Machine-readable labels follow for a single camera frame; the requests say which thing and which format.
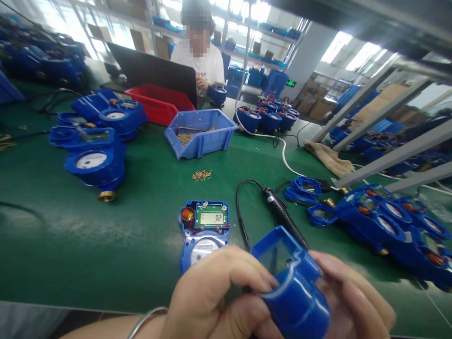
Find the laptop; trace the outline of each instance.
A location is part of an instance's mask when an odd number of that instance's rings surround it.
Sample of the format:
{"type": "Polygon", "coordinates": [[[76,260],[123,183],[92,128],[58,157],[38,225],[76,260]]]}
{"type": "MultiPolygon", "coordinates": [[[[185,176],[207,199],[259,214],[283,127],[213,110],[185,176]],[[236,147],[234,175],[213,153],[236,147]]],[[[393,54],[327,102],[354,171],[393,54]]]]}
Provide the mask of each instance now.
{"type": "Polygon", "coordinates": [[[134,49],[107,42],[108,48],[124,72],[131,87],[151,83],[185,93],[197,107],[196,72],[180,65],[134,49]]]}

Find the green circuit board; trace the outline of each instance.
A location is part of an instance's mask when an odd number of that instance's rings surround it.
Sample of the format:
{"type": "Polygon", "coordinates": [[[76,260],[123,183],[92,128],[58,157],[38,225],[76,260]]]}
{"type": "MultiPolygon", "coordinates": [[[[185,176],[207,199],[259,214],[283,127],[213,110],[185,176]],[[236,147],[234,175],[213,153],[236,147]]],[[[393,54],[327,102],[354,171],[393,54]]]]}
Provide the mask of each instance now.
{"type": "Polygon", "coordinates": [[[196,228],[212,228],[216,229],[224,227],[228,224],[227,211],[221,209],[222,205],[202,205],[196,207],[196,228]]]}

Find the beige cloth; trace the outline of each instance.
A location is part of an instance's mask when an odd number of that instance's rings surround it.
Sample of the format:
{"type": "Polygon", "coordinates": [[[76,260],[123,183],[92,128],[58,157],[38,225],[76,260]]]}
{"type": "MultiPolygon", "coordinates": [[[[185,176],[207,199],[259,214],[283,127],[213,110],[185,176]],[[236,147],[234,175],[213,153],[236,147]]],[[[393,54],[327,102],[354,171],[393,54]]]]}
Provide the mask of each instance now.
{"type": "Polygon", "coordinates": [[[337,175],[340,179],[350,175],[354,170],[351,161],[339,159],[338,153],[327,145],[304,141],[305,148],[319,159],[327,169],[337,175]]]}

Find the white t-shirt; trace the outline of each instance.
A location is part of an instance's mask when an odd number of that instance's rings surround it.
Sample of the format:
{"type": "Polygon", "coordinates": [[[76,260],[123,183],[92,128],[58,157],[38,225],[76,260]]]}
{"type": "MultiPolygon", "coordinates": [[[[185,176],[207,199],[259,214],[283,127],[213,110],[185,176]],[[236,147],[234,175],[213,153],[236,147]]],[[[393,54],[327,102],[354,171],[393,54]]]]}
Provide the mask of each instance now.
{"type": "Polygon", "coordinates": [[[188,39],[184,39],[176,46],[174,46],[171,55],[171,61],[193,67],[196,76],[204,78],[209,84],[213,85],[215,82],[225,83],[225,68],[223,64],[223,57],[220,50],[212,45],[207,48],[207,53],[202,57],[194,57],[190,52],[190,43],[188,39]]]}

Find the meter dial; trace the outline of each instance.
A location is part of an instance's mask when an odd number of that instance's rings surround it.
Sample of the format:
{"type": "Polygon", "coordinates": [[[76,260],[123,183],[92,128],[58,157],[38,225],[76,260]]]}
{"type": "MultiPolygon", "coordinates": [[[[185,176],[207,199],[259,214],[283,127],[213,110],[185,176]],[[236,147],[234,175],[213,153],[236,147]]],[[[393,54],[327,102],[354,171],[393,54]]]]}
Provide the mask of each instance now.
{"type": "Polygon", "coordinates": [[[382,217],[378,217],[378,221],[380,222],[380,224],[387,229],[390,233],[392,234],[396,234],[396,231],[394,230],[394,228],[382,217]]]}
{"type": "Polygon", "coordinates": [[[124,118],[125,116],[126,114],[123,112],[112,112],[108,113],[105,117],[108,119],[121,119],[124,118]]]}
{"type": "Polygon", "coordinates": [[[439,229],[439,227],[432,220],[430,220],[429,218],[426,218],[426,217],[423,217],[423,219],[430,228],[433,228],[438,233],[442,233],[442,231],[439,229]]]}
{"type": "Polygon", "coordinates": [[[190,254],[190,265],[196,264],[212,252],[218,250],[218,245],[212,239],[199,240],[192,249],[190,254]]]}
{"type": "Polygon", "coordinates": [[[404,216],[402,215],[402,213],[400,213],[399,209],[396,208],[394,205],[390,204],[390,203],[385,203],[385,206],[387,207],[387,209],[394,214],[395,216],[398,216],[399,218],[403,218],[404,216]]]}
{"type": "Polygon", "coordinates": [[[91,153],[84,155],[77,160],[75,167],[79,169],[91,169],[102,165],[107,160],[107,155],[103,153],[91,153]]]}

